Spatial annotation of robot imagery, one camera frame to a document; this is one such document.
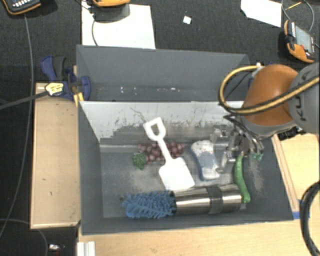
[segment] orange object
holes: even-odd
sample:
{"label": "orange object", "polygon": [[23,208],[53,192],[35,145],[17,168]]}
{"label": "orange object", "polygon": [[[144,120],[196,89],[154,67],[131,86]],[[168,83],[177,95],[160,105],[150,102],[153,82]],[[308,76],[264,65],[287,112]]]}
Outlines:
{"label": "orange object", "polygon": [[[312,36],[290,20],[286,20],[284,23],[284,34],[286,47],[291,55],[306,63],[315,61],[314,39]],[[305,40],[306,42],[304,44],[298,43],[300,40]]]}
{"label": "orange object", "polygon": [[120,6],[130,2],[130,0],[92,0],[98,7]]}
{"label": "orange object", "polygon": [[[255,75],[243,106],[251,107],[287,92],[297,75],[297,71],[281,64],[262,68]],[[244,118],[260,126],[277,126],[292,121],[287,103],[257,114],[246,115]]]}

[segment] sticker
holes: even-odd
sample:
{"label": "sticker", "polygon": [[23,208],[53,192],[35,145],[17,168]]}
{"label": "sticker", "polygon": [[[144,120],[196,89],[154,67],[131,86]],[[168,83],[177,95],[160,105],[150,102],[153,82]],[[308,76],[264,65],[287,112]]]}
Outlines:
{"label": "sticker", "polygon": [[64,93],[64,84],[61,82],[51,82],[44,89],[50,96],[60,96]]}

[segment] white paper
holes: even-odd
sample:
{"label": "white paper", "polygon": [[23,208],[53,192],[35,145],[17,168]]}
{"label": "white paper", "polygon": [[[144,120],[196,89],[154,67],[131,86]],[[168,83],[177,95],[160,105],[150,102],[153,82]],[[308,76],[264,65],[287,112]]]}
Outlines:
{"label": "white paper", "polygon": [[[99,46],[155,49],[150,6],[130,4],[130,15],[112,23],[95,22],[93,33]],[[82,8],[82,44],[95,46],[92,37],[94,18]]]}
{"label": "white paper", "polygon": [[241,10],[248,18],[281,28],[281,3],[270,0],[241,0]]}

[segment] cable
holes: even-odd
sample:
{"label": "cable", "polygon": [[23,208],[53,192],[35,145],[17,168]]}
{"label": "cable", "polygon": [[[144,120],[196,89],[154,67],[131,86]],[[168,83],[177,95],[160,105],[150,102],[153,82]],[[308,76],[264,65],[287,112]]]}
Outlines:
{"label": "cable", "polygon": [[77,0],[73,0],[73,1],[75,1],[78,5],[80,5],[82,8],[84,8],[84,9],[86,9],[86,10],[89,10],[89,8],[87,8],[87,7],[85,7],[85,6],[83,6],[80,2],[78,2]]}
{"label": "cable", "polygon": [[94,34],[94,25],[95,25],[95,23],[96,23],[96,20],[93,19],[92,26],[91,26],[91,34],[92,34],[92,39],[93,39],[93,41],[94,41],[94,43],[95,43],[95,46],[99,46],[99,45],[97,44],[97,41],[96,41],[96,39],[95,39],[95,34]]}
{"label": "cable", "polygon": [[[14,223],[22,223],[22,224],[26,224],[26,225],[29,225],[28,222],[24,221],[24,220],[20,220],[20,219],[16,219],[16,218],[9,218],[9,219],[6,219],[6,218],[0,218],[0,222],[14,222]],[[42,239],[44,241],[44,245],[45,245],[45,253],[44,253],[44,256],[47,256],[48,255],[48,241],[46,239],[46,236],[45,234],[40,230],[40,229],[35,229],[37,232],[40,233],[40,235],[42,236]]]}
{"label": "cable", "polygon": [[6,108],[10,108],[10,107],[16,106],[16,105],[24,103],[24,102],[30,102],[30,101],[33,101],[35,99],[38,99],[38,98],[41,98],[41,97],[44,97],[44,96],[48,96],[48,92],[47,91],[43,91],[43,92],[38,93],[36,95],[32,95],[32,96],[29,96],[29,97],[18,99],[16,101],[9,102],[7,104],[3,104],[3,105],[0,106],[0,110],[4,110]]}
{"label": "cable", "polygon": [[318,250],[317,246],[315,245],[314,241],[310,236],[309,231],[309,212],[311,208],[311,204],[319,192],[320,189],[320,180],[316,183],[312,184],[303,194],[300,204],[300,227],[302,236],[307,246],[309,252],[312,256],[320,255],[320,251]]}
{"label": "cable", "polygon": [[[34,78],[34,61],[33,61],[33,53],[32,53],[32,47],[31,47],[31,39],[30,39],[30,33],[29,33],[29,26],[28,26],[28,20],[26,15],[24,15],[24,21],[25,21],[25,27],[26,27],[26,33],[27,33],[27,38],[28,38],[28,43],[29,43],[29,52],[30,52],[30,64],[31,64],[31,91],[30,91],[30,96],[32,96],[33,91],[34,91],[34,82],[35,82],[35,78]],[[27,126],[26,126],[26,132],[25,132],[25,141],[24,141],[24,148],[23,148],[23,155],[22,155],[22,162],[21,162],[21,169],[20,169],[20,175],[19,175],[19,179],[18,179],[18,183],[16,185],[16,189],[15,189],[15,194],[12,200],[12,204],[10,207],[10,210],[8,212],[8,215],[4,221],[3,227],[0,231],[0,240],[1,237],[5,231],[5,228],[7,226],[7,223],[10,219],[11,213],[14,209],[16,200],[17,200],[17,196],[18,196],[18,192],[19,192],[19,188],[21,185],[21,181],[22,181],[22,175],[24,172],[24,168],[25,168],[25,162],[26,162],[26,156],[27,156],[27,147],[28,147],[28,138],[29,138],[29,130],[30,130],[30,124],[31,124],[31,115],[32,115],[32,101],[29,103],[29,111],[28,111],[28,118],[27,118]]]}
{"label": "cable", "polygon": [[269,110],[271,108],[275,108],[276,106],[283,104],[284,102],[292,99],[294,96],[304,92],[305,90],[311,88],[315,84],[319,82],[319,76],[315,76],[312,79],[306,80],[304,83],[301,85],[298,85],[297,87],[294,87],[290,89],[289,91],[279,95],[278,97],[275,97],[273,99],[267,100],[265,102],[250,106],[250,107],[231,107],[226,103],[226,99],[224,97],[224,91],[225,87],[227,85],[227,82],[231,77],[233,77],[235,74],[243,71],[253,71],[256,70],[258,66],[245,66],[245,67],[240,67],[232,72],[230,72],[225,79],[222,81],[222,84],[219,89],[219,94],[218,94],[218,100],[220,105],[227,110],[228,112],[234,114],[234,115],[253,115],[262,111]]}
{"label": "cable", "polygon": [[[310,32],[314,26],[314,23],[315,23],[315,12],[314,12],[314,9],[312,8],[312,6],[306,1],[306,0],[303,0],[306,5],[309,7],[309,9],[311,10],[311,14],[312,14],[312,23],[310,25],[310,28],[308,30],[308,32]],[[287,17],[288,20],[291,20],[291,18],[289,17],[289,15],[287,14],[285,8],[284,8],[284,0],[281,0],[281,8],[282,8],[282,11],[284,13],[284,15]]]}

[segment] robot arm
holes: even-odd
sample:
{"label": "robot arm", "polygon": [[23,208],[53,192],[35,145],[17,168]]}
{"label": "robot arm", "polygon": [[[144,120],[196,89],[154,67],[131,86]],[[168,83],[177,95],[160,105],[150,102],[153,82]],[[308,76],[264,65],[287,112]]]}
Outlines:
{"label": "robot arm", "polygon": [[[219,102],[231,113],[229,120],[258,141],[296,126],[319,137],[319,63],[299,73],[280,64],[258,68],[239,68],[222,82]],[[224,98],[228,80],[237,72],[254,70],[257,72],[243,106],[230,107]]]}

